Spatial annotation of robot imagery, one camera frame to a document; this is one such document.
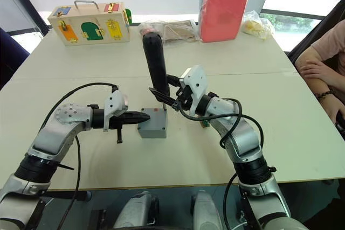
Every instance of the plastic bag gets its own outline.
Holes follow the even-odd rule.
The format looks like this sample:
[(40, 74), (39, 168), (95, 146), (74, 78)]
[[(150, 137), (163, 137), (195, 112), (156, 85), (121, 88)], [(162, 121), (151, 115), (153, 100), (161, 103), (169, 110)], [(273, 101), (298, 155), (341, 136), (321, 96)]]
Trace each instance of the plastic bag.
[(144, 22), (141, 23), (138, 27), (141, 36), (151, 31), (158, 32), (164, 44), (179, 40), (199, 40), (197, 27), (193, 20), (175, 22)]
[(199, 0), (199, 35), (202, 41), (235, 39), (247, 0)]
[(266, 18), (260, 18), (254, 10), (244, 14), (241, 30), (263, 40), (275, 33), (271, 22)]

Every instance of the wooden toy lock box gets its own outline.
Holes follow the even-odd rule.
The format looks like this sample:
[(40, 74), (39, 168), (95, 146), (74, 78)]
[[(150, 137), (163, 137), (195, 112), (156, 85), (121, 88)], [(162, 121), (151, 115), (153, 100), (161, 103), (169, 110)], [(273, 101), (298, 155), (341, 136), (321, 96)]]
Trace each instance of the wooden toy lock box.
[(129, 22), (121, 2), (74, 1), (74, 5), (56, 7), (48, 21), (66, 46), (129, 41)]

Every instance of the pink shirt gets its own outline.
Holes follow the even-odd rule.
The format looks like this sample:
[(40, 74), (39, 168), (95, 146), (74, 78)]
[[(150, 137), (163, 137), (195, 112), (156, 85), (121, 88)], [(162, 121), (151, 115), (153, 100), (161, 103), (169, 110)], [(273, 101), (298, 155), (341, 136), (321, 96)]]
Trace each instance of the pink shirt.
[[(337, 23), (319, 40), (312, 43), (323, 61), (339, 55), (337, 71), (345, 76), (345, 20)], [(336, 91), (337, 97), (345, 103), (345, 93)]]

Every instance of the red case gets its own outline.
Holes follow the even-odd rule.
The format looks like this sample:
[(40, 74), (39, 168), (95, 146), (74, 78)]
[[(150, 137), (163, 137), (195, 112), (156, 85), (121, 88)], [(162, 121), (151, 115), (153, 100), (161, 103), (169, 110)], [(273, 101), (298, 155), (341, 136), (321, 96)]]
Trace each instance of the red case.
[(200, 37), (204, 42), (235, 39), (247, 0), (203, 0)]

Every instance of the green door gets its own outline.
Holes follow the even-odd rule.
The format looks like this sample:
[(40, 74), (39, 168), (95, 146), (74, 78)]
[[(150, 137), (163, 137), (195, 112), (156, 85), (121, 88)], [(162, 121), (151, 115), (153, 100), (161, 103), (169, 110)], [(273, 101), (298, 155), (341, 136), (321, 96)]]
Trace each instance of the green door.
[(81, 30), (87, 40), (103, 40), (101, 30), (94, 23), (82, 23)]

